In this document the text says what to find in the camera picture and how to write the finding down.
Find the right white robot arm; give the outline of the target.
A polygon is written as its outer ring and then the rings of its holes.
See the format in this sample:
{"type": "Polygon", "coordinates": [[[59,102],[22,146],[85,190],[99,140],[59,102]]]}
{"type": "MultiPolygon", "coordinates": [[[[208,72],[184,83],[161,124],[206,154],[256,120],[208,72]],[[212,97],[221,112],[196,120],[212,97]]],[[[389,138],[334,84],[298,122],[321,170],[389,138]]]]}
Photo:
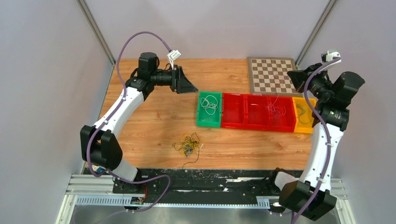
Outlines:
{"type": "Polygon", "coordinates": [[[349,121],[347,107],[365,80],[345,71],[331,82],[327,68],[333,63],[317,63],[305,70],[287,73],[296,90],[304,94],[314,119],[310,155],[301,176],[276,168],[267,181],[269,193],[280,194],[279,204],[294,214],[293,224],[300,216],[316,221],[337,202],[331,195],[332,166],[349,121]]]}

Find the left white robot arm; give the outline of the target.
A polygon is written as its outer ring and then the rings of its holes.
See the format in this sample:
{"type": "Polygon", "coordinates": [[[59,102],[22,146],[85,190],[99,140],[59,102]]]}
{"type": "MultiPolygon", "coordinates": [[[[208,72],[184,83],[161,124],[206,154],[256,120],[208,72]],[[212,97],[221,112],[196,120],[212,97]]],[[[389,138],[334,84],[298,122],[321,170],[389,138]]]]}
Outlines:
{"type": "Polygon", "coordinates": [[[170,67],[160,69],[159,58],[155,53],[141,53],[138,67],[125,82],[124,89],[112,107],[92,126],[85,125],[80,131],[82,159],[125,182],[126,189],[131,193],[141,191],[143,181],[137,177],[138,168],[123,159],[117,138],[132,113],[147,99],[155,86],[168,86],[177,94],[198,91],[185,76],[183,68],[174,63],[180,56],[178,50],[171,50],[167,54],[170,67]]]}

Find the wooden chessboard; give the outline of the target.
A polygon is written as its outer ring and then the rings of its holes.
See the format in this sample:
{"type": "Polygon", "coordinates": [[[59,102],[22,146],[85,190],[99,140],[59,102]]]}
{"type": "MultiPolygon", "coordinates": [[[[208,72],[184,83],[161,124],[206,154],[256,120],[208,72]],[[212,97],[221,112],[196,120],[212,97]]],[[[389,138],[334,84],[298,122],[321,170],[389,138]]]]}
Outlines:
{"type": "Polygon", "coordinates": [[[295,70],[293,58],[259,57],[247,58],[249,90],[251,94],[301,97],[287,75],[295,70]]]}

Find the green plastic bin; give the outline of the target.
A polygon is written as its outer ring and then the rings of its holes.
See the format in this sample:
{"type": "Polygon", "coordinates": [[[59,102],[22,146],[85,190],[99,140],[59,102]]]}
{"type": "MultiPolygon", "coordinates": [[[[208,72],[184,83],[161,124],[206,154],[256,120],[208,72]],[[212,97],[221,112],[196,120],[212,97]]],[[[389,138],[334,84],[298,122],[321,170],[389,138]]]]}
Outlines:
{"type": "Polygon", "coordinates": [[[220,127],[222,92],[200,91],[197,107],[197,126],[220,127]]]}

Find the yellow plastic bin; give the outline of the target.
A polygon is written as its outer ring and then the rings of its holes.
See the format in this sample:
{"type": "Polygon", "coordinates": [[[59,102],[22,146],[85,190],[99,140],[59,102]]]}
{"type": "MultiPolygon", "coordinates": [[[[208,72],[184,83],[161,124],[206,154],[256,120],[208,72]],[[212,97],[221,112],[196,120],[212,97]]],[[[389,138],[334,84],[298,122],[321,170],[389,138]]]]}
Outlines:
{"type": "Polygon", "coordinates": [[[296,116],[295,133],[312,134],[313,116],[312,109],[303,97],[292,97],[296,116]]]}

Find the red bin right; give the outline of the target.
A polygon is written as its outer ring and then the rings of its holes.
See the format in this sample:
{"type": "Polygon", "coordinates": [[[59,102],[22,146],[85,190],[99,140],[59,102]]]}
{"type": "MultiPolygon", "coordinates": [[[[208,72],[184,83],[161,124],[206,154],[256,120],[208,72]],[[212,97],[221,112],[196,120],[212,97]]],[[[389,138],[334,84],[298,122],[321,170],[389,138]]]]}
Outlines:
{"type": "Polygon", "coordinates": [[[272,114],[271,131],[292,133],[295,129],[296,116],[291,97],[268,96],[268,109],[272,114]]]}

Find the red bin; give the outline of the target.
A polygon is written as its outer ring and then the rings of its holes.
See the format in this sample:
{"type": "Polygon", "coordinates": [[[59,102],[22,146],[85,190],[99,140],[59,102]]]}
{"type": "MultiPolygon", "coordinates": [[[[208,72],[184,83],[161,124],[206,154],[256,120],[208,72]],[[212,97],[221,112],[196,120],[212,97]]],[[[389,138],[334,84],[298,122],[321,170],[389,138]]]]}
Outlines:
{"type": "Polygon", "coordinates": [[[246,129],[245,124],[245,94],[222,94],[222,128],[246,129]]]}
{"type": "Polygon", "coordinates": [[[268,109],[269,98],[265,95],[246,95],[246,129],[269,131],[272,114],[268,109]]]}
{"type": "Polygon", "coordinates": [[[296,116],[291,97],[268,96],[268,109],[272,114],[271,131],[292,133],[295,129],[296,116]]]}

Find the red bin middle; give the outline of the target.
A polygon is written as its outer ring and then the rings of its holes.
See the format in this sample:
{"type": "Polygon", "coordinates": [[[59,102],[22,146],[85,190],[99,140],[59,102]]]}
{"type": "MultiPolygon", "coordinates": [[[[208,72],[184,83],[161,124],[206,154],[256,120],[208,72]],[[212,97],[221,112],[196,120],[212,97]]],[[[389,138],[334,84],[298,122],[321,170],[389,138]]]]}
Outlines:
{"type": "Polygon", "coordinates": [[[268,109],[269,98],[265,95],[246,95],[246,129],[269,131],[272,114],[268,109]]]}

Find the red bin left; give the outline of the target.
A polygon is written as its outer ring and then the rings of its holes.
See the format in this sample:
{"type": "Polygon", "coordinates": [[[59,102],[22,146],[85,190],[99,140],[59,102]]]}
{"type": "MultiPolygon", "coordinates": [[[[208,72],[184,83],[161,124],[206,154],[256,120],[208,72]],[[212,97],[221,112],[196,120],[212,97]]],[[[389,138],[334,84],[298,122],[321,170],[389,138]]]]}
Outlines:
{"type": "Polygon", "coordinates": [[[222,94],[222,128],[246,129],[245,124],[245,94],[222,94]]]}

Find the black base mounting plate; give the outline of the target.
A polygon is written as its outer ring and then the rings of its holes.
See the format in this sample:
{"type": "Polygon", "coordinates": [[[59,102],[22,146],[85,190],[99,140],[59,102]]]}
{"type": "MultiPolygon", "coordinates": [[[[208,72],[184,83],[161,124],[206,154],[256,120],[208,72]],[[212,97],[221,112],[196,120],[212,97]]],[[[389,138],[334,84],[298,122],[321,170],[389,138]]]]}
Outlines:
{"type": "Polygon", "coordinates": [[[116,194],[143,194],[146,203],[158,200],[171,204],[255,204],[258,196],[280,196],[272,182],[274,170],[262,169],[165,169],[141,168],[137,181],[128,184],[112,177],[116,194]]]}

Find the blue white toy block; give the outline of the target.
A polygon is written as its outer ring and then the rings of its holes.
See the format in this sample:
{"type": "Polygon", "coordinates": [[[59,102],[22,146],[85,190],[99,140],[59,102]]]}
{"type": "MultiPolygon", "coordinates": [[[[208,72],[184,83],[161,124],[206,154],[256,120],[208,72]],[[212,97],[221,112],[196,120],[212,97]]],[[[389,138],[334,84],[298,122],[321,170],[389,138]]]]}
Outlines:
{"type": "Polygon", "coordinates": [[[101,174],[101,173],[105,172],[105,169],[102,168],[102,167],[100,167],[100,166],[92,165],[92,169],[93,169],[93,171],[94,171],[96,174],[101,174]]]}

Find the right aluminium corner post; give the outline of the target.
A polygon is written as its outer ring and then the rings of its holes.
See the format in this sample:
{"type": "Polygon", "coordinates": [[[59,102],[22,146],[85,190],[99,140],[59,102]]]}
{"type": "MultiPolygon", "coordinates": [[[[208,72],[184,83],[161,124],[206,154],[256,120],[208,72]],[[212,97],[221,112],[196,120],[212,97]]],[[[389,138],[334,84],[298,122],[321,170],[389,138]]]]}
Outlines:
{"type": "Polygon", "coordinates": [[[295,66],[296,68],[299,67],[299,65],[301,64],[301,62],[304,60],[306,54],[309,52],[312,43],[314,42],[315,38],[317,37],[317,35],[320,33],[322,27],[324,26],[324,24],[326,23],[327,19],[329,18],[329,16],[331,15],[333,9],[335,8],[335,6],[337,5],[338,0],[328,0],[327,4],[324,8],[324,10],[322,11],[319,19],[317,20],[315,26],[313,27],[308,39],[306,40],[305,44],[303,45],[297,59],[295,60],[295,66]]]}

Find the aluminium corner post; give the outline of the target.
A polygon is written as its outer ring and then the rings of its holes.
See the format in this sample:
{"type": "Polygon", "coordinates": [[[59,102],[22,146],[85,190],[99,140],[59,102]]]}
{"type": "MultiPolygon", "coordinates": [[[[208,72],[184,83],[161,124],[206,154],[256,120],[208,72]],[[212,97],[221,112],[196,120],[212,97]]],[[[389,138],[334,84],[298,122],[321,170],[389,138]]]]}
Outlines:
{"type": "Polygon", "coordinates": [[[327,4],[324,8],[324,10],[322,11],[319,19],[317,20],[315,26],[313,27],[308,39],[306,40],[305,44],[303,45],[297,59],[295,60],[295,66],[296,68],[299,67],[299,65],[301,64],[301,62],[304,60],[306,54],[309,52],[312,43],[314,42],[315,38],[317,37],[317,35],[320,33],[322,27],[324,26],[324,24],[326,23],[327,19],[329,18],[329,16],[331,15],[333,9],[335,8],[335,6],[337,5],[338,0],[328,0],[327,4]]]}
{"type": "Polygon", "coordinates": [[[102,50],[104,51],[108,61],[111,63],[112,66],[115,66],[116,60],[111,53],[111,50],[102,34],[100,31],[100,28],[95,21],[95,18],[85,0],[76,0],[77,4],[79,5],[84,17],[86,18],[91,30],[93,31],[97,41],[99,42],[102,50]]]}

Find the left aluminium corner post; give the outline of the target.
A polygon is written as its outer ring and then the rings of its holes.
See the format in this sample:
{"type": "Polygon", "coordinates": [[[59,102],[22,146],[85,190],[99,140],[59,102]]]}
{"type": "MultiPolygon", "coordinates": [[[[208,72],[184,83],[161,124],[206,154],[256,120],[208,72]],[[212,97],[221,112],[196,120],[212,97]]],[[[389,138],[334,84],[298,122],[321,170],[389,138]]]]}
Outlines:
{"type": "Polygon", "coordinates": [[[108,61],[111,63],[112,66],[115,66],[116,60],[111,53],[111,50],[102,34],[100,31],[100,28],[95,21],[95,18],[85,0],[76,0],[77,4],[79,5],[84,17],[86,18],[91,30],[93,31],[97,41],[99,42],[102,50],[104,51],[108,61]]]}

